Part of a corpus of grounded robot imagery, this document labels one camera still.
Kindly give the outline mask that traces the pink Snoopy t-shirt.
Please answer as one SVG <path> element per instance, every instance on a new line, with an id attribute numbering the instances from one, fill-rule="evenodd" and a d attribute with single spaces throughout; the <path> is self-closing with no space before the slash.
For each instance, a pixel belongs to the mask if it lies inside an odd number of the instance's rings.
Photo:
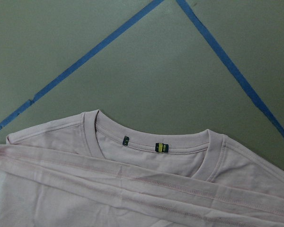
<path id="1" fill-rule="evenodd" d="M 0 227 L 284 227 L 284 171 L 211 130 L 84 112 L 0 145 Z"/>

